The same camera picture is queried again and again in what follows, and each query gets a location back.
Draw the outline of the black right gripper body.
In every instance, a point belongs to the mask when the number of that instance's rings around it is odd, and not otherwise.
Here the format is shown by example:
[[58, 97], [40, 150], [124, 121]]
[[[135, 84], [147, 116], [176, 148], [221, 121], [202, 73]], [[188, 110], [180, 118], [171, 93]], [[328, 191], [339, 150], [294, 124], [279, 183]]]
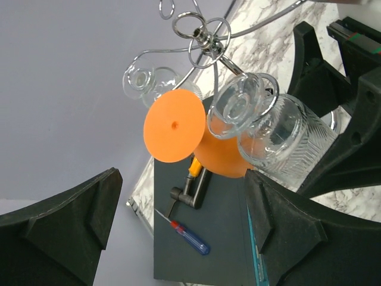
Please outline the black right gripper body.
[[351, 17], [330, 23], [327, 32], [338, 42], [346, 77], [357, 88], [359, 77], [380, 67], [380, 32]]

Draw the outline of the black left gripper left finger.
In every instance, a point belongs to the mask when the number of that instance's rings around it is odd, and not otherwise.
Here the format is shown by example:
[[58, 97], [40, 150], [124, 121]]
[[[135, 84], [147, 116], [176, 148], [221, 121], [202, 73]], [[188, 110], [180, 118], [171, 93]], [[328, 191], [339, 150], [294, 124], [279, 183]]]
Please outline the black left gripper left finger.
[[110, 168], [1, 215], [1, 285], [93, 285], [122, 184]]

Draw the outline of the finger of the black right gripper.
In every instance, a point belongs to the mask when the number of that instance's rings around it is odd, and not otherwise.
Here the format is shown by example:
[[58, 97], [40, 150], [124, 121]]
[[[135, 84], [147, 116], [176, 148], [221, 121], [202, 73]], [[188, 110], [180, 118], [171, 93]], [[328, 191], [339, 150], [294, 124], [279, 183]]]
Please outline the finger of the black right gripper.
[[303, 21], [293, 28], [295, 59], [288, 93], [318, 116], [341, 106], [351, 114], [351, 85], [324, 60], [314, 28]]
[[297, 193], [313, 198], [331, 191], [380, 185], [380, 67], [362, 75], [352, 117]]

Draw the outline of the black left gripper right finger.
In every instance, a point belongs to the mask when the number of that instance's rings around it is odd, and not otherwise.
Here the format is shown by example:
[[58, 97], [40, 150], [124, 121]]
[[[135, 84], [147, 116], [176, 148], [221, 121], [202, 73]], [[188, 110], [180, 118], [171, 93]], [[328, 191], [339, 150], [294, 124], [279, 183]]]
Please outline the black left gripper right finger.
[[270, 285], [380, 285], [380, 223], [330, 209], [258, 171], [246, 203]]

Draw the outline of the chrome wine glass rack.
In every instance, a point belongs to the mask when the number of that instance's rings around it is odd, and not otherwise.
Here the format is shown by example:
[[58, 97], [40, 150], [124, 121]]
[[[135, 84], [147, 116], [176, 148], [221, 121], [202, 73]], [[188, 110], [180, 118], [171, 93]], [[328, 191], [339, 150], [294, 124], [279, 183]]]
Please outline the chrome wine glass rack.
[[[278, 18], [283, 17], [287, 13], [293, 11], [298, 6], [302, 5], [302, 1], [297, 1], [281, 12], [265, 19], [254, 27], [241, 31], [239, 33], [233, 34], [231, 32], [231, 27], [229, 22], [225, 18], [216, 18], [216, 21], [220, 24], [223, 24], [227, 27], [227, 36], [219, 37], [217, 32], [209, 32], [207, 26], [209, 22], [204, 18], [202, 12], [197, 8], [194, 12], [188, 11], [174, 16], [172, 13], [169, 15], [162, 15], [162, 18], [165, 20], [172, 19], [172, 28], [175, 34], [184, 39], [190, 39], [192, 42], [196, 42], [196, 45], [192, 43], [189, 44], [187, 48], [181, 49], [182, 52], [187, 52], [191, 55], [192, 51], [200, 49], [202, 54], [210, 57], [212, 60], [209, 65], [214, 67], [214, 70], [217, 70], [217, 62], [224, 64], [233, 74], [235, 74], [237, 79], [246, 79], [253, 78], [260, 85], [267, 80], [272, 85], [273, 94], [271, 95], [271, 103], [268, 107], [261, 107], [260, 113], [257, 116], [249, 116], [247, 119], [243, 120], [242, 126], [238, 125], [236, 119], [228, 118], [226, 113], [221, 113], [218, 115], [217, 119], [213, 118], [213, 109], [217, 103], [218, 97], [218, 83], [214, 83], [214, 99], [210, 107], [210, 114], [208, 115], [207, 125], [208, 131], [212, 134], [213, 137], [219, 140], [227, 140], [239, 136], [239, 134], [245, 130], [253, 121], [262, 118], [265, 116], [275, 105], [279, 97], [279, 83], [271, 75], [267, 73], [245, 73], [240, 69], [235, 63], [233, 63], [229, 58], [226, 57], [226, 49], [230, 45], [230, 41], [233, 38], [239, 38], [246, 34], [249, 34], [267, 24], [277, 20]], [[185, 17], [198, 18], [201, 22], [201, 26], [195, 30], [191, 35], [182, 33], [177, 28], [177, 22]], [[179, 105], [186, 100], [189, 103], [186, 104], [186, 111], [190, 112], [190, 118], [185, 119], [184, 130], [191, 131], [191, 136], [196, 138], [201, 133], [201, 117], [200, 113], [196, 110], [195, 105], [195, 96], [191, 94], [190, 91], [187, 91], [182, 88], [183, 84], [188, 80], [188, 77], [196, 69], [206, 69], [207, 66], [201, 66], [198, 63], [191, 61], [192, 68], [189, 72], [172, 87], [167, 88], [165, 91], [157, 92], [156, 95], [160, 97], [164, 96], [163, 100], [160, 100], [158, 103], [153, 104], [149, 107], [148, 114], [145, 118], [145, 123], [143, 127], [143, 136], [146, 143], [149, 143], [154, 140], [156, 135], [169, 135], [172, 136], [177, 131], [175, 127], [171, 125], [165, 125], [160, 123], [161, 119], [166, 119], [169, 116], [169, 109], [174, 108], [175, 114], [179, 115], [182, 119], [185, 117], [185, 113], [179, 110]]]

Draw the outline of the orange plastic goblet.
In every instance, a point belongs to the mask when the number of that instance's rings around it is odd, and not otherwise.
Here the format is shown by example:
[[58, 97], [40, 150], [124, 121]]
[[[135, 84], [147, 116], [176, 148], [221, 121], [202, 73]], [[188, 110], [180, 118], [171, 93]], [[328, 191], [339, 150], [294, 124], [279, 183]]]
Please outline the orange plastic goblet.
[[202, 167], [228, 178], [241, 178], [254, 169], [240, 155], [235, 137], [217, 139], [210, 133], [203, 102], [189, 90], [168, 91], [151, 105], [143, 140], [151, 156], [163, 163], [193, 154]]

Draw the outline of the clear patterned wine glass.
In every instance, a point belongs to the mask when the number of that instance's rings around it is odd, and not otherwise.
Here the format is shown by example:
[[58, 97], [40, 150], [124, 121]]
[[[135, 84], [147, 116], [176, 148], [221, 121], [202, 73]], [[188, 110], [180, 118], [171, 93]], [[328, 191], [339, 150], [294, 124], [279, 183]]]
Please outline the clear patterned wine glass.
[[142, 100], [150, 107], [162, 96], [171, 91], [183, 76], [169, 67], [155, 67], [145, 58], [133, 60], [124, 72], [122, 85], [124, 93], [131, 99]]

